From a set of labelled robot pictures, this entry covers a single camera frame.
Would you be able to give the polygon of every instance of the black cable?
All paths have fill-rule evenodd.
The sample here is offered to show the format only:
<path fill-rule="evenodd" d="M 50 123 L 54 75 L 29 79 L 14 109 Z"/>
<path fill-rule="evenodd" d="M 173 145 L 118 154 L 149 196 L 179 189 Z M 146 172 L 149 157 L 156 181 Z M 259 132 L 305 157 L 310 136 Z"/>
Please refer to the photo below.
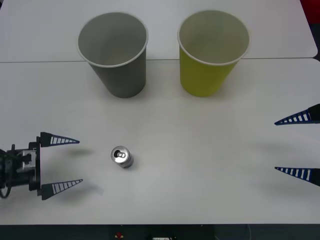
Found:
<path fill-rule="evenodd" d="M 6 190 L 6 193 L 5 193 L 5 195 L 3 194 L 3 192 L 2 192 L 2 190 L 0 189 L 0 199 L 6 199 L 8 196 L 9 196 L 9 194 L 10 194 L 10 192 L 11 192 L 11 188 L 12 188 L 12 176 L 13 176 L 13 168 L 12 168 L 12 166 L 13 166 L 13 162 L 11 162 L 11 168 L 10 168 L 10 171 L 9 171 L 9 179 L 8 179 L 8 182 L 7 182 L 7 190 Z"/>

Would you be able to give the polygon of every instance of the yellow paper cup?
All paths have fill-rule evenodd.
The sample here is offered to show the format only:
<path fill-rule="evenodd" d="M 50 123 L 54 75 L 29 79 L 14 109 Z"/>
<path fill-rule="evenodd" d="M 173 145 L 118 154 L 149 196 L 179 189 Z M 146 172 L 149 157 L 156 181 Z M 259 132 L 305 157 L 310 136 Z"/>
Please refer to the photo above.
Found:
<path fill-rule="evenodd" d="M 180 82 L 191 95 L 214 94 L 247 53 L 250 36 L 234 15 L 205 10 L 189 16 L 178 30 Z"/>

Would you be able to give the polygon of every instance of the can pull tab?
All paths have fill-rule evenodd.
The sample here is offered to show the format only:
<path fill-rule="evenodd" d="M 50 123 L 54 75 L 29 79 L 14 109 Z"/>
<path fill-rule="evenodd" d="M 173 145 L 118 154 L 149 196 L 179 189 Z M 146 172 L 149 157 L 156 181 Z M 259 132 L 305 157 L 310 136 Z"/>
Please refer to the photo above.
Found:
<path fill-rule="evenodd" d="M 114 156 L 115 156 L 116 158 L 123 158 L 123 159 L 124 159 L 124 158 L 126 157 L 126 153 L 117 150 L 117 151 L 114 152 Z"/>

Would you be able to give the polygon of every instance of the can top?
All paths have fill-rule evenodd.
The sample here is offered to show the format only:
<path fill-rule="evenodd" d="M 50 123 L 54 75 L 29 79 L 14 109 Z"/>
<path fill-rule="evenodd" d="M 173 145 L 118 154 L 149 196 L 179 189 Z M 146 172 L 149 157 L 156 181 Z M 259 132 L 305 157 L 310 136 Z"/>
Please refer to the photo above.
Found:
<path fill-rule="evenodd" d="M 129 154 L 129 150 L 124 146 L 116 146 L 111 152 L 111 158 L 117 164 L 123 164 L 128 160 Z"/>

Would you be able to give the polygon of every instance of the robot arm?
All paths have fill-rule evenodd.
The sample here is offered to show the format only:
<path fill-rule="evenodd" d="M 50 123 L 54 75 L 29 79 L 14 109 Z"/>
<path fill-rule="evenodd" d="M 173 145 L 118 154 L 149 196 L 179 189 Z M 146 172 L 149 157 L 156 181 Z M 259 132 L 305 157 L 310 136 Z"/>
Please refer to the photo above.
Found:
<path fill-rule="evenodd" d="M 13 187 L 28 185 L 29 191 L 36 190 L 46 200 L 81 183 L 82 179 L 41 185 L 40 169 L 40 148 L 79 143 L 69 137 L 41 132 L 27 149 L 16 149 L 14 144 L 8 151 L 0 149 L 0 198 L 6 199 Z"/>

